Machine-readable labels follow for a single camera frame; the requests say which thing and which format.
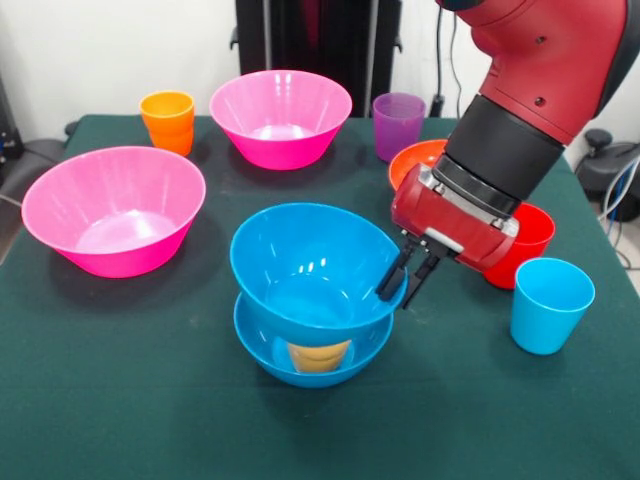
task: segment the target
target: red robot arm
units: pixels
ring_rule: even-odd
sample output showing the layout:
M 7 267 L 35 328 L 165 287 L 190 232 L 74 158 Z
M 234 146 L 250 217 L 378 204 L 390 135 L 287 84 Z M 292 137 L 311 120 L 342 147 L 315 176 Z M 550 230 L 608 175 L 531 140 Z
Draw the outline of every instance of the red robot arm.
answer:
M 433 169 L 416 166 L 392 218 L 408 237 L 378 293 L 424 248 L 405 306 L 443 256 L 483 271 L 517 234 L 511 218 L 584 125 L 606 105 L 640 50 L 640 0 L 438 0 L 493 59 Z

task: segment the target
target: blue cup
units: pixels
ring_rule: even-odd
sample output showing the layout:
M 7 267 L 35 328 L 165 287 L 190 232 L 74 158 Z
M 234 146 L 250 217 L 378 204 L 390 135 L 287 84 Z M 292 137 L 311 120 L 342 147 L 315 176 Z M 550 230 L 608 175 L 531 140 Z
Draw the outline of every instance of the blue cup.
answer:
M 550 355 L 562 348 L 596 296 L 589 276 L 557 258 L 534 258 L 516 272 L 511 337 L 523 350 Z

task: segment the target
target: table surface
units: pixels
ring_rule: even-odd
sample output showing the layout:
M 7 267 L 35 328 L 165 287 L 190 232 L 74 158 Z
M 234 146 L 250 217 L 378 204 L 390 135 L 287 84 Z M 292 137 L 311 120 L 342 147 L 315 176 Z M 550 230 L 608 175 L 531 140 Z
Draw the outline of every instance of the table surface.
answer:
M 345 384 L 289 387 L 243 350 L 228 248 L 252 213 L 324 202 L 400 239 L 372 132 L 350 119 L 320 162 L 278 173 L 197 118 L 206 203 L 139 278 L 92 277 L 22 232 L 0 268 L 0 478 L 640 478 L 640 302 L 564 161 L 532 201 L 557 223 L 549 255 L 597 299 L 560 353 L 516 347 L 512 294 L 450 261 Z M 149 144 L 139 117 L 87 116 L 67 155 L 126 144 Z

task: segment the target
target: bowl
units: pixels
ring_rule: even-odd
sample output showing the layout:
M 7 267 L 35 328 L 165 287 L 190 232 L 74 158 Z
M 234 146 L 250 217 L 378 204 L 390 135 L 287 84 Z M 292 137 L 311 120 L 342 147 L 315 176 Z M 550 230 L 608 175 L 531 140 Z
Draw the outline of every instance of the bowl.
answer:
M 285 383 L 303 388 L 325 388 L 349 380 L 382 350 L 393 328 L 390 314 L 353 339 L 336 370 L 300 373 L 293 365 L 287 342 L 253 315 L 243 294 L 236 300 L 233 321 L 240 342 L 262 368 Z
M 378 227 L 341 208 L 288 203 L 251 216 L 231 241 L 231 267 L 248 308 L 278 336 L 320 347 L 355 338 L 388 317 L 375 293 L 399 253 Z
M 22 219 L 40 242 L 101 277 L 150 272 L 178 250 L 205 197 L 189 160 L 151 147 L 73 157 L 27 191 Z
M 400 188 L 404 177 L 418 163 L 433 168 L 444 153 L 447 140 L 427 140 L 408 146 L 398 152 L 389 164 L 389 182 L 394 190 Z
M 270 170 L 317 161 L 351 113 L 349 93 L 297 70 L 249 73 L 222 85 L 209 111 L 242 155 Z

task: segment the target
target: plastic cup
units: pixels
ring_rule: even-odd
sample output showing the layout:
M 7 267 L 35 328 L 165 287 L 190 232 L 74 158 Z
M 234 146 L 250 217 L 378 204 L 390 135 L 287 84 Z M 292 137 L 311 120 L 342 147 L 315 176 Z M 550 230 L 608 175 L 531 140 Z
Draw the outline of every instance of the plastic cup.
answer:
M 511 337 L 523 350 L 550 355 L 562 348 L 593 303 L 589 276 L 557 258 L 534 258 L 516 274 Z
M 427 106 L 408 93 L 385 93 L 373 101 L 376 154 L 390 162 L 398 152 L 420 138 Z
M 154 147 L 188 155 L 193 145 L 195 107 L 184 92 L 156 92 L 140 102 L 140 113 Z
M 556 232 L 551 216 L 530 203 L 523 202 L 513 216 L 520 223 L 513 245 L 498 263 L 484 272 L 484 278 L 491 285 L 509 290 L 516 286 L 518 267 L 541 256 Z
M 350 344 L 351 340 L 347 340 L 326 347 L 301 347 L 293 343 L 287 344 L 287 347 L 298 372 L 321 373 L 338 368 Z

